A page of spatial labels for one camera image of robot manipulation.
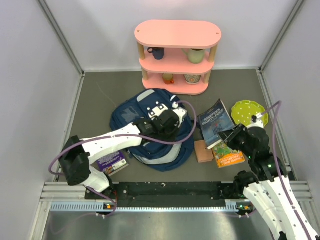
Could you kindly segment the dark blue 1984 book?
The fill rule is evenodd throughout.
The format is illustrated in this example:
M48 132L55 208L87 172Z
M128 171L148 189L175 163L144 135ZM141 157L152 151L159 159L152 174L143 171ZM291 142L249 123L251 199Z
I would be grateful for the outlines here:
M206 112L198 115L197 120L208 150L222 141L218 135L219 132L228 131L235 127L235 124L221 99Z

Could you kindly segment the orange treehouse book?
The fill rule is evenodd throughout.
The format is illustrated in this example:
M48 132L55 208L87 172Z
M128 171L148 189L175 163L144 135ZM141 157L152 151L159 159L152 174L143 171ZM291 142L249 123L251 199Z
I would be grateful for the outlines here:
M241 151L232 150L224 142L214 146L212 153L218 168L229 167L246 161Z

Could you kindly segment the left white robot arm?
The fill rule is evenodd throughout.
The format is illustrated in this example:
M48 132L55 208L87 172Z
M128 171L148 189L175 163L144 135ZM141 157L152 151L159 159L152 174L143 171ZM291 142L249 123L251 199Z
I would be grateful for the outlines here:
M92 167L97 160L117 151L140 146L143 140L174 140L187 111L181 107L155 107L148 118L137 118L118 130L96 138L71 137L58 158L69 186L83 185L109 198L114 191L108 176Z

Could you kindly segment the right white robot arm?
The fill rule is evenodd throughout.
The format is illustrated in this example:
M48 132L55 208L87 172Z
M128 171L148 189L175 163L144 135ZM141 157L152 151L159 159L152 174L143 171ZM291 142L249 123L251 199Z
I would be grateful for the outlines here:
M242 152L250 171L239 172L233 192L247 198L267 224L274 240L318 240L320 235L304 215L280 160L271 153L265 129L239 124L219 133L231 149Z

